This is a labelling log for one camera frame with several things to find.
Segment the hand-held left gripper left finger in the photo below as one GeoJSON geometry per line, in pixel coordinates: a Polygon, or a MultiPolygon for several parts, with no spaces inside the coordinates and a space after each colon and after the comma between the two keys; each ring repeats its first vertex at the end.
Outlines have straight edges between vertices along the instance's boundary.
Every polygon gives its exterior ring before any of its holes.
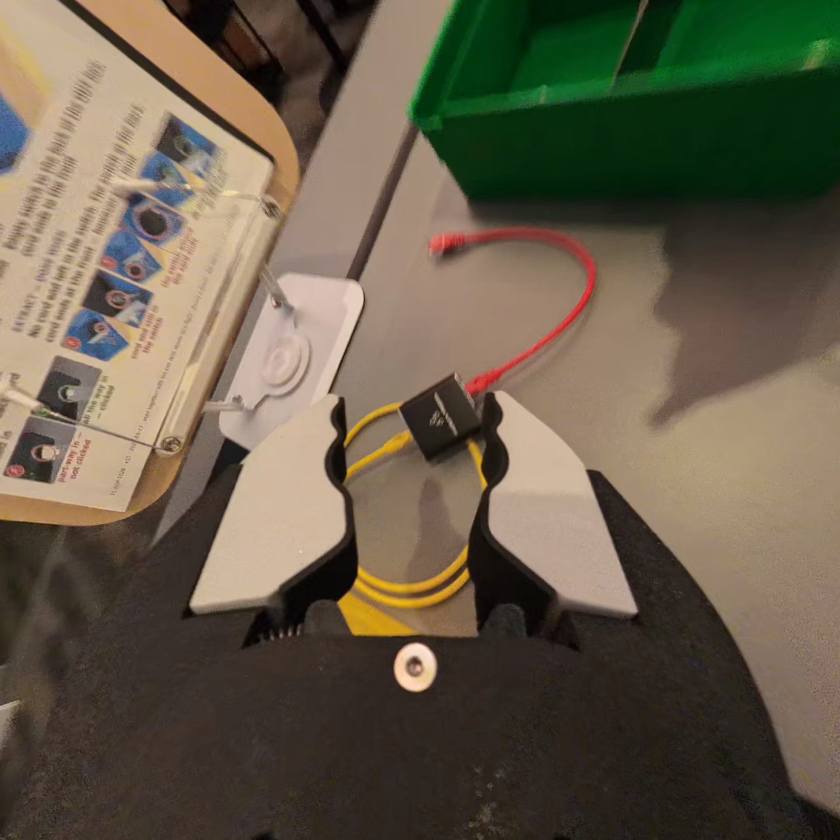
{"type": "Polygon", "coordinates": [[[274,429],[234,484],[190,601],[209,616],[337,607],[359,571],[347,477],[345,401],[327,394],[274,429]]]}

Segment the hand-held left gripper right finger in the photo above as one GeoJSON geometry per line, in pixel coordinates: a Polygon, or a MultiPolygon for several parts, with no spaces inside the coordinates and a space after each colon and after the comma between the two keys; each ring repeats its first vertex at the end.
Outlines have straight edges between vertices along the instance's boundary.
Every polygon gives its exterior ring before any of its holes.
{"type": "Polygon", "coordinates": [[[486,487],[469,531],[476,619],[517,606],[527,621],[638,612],[589,474],[546,423],[505,392],[484,400],[486,487]]]}

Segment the black ethernet splitter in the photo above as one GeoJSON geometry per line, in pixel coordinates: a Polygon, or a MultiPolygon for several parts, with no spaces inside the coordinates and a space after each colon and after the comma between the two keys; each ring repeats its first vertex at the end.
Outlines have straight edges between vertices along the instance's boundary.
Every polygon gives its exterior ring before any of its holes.
{"type": "Polygon", "coordinates": [[[480,430],[479,409],[456,372],[405,400],[397,414],[428,462],[480,430]]]}

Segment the yellow plastic bin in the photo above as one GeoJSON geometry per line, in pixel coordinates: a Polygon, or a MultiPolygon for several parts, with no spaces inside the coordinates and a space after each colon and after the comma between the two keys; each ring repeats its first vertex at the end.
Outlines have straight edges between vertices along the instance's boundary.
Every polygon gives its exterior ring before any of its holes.
{"type": "Polygon", "coordinates": [[[338,601],[339,609],[352,635],[365,637],[410,637],[416,631],[350,592],[338,601]]]}

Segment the instruction sheet on board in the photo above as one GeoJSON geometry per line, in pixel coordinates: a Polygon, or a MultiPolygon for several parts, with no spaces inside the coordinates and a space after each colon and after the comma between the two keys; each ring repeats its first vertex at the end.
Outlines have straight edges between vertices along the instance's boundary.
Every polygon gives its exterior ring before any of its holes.
{"type": "Polygon", "coordinates": [[[172,484],[299,182],[275,108],[158,2],[2,2],[2,520],[172,484]]]}

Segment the green plastic bin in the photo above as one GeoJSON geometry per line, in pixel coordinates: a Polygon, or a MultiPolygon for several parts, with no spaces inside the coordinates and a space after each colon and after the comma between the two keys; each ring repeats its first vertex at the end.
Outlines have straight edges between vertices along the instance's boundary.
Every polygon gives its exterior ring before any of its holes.
{"type": "Polygon", "coordinates": [[[478,201],[838,184],[838,1],[460,1],[409,117],[478,201]]]}

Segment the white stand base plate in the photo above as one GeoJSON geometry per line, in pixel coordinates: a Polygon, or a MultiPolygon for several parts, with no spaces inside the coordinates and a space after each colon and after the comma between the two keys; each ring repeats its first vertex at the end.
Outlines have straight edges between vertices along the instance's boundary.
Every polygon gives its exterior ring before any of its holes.
{"type": "Polygon", "coordinates": [[[221,435],[254,449],[275,428],[329,394],[364,307],[355,280],[286,273],[286,302],[267,300],[218,415],[221,435]]]}

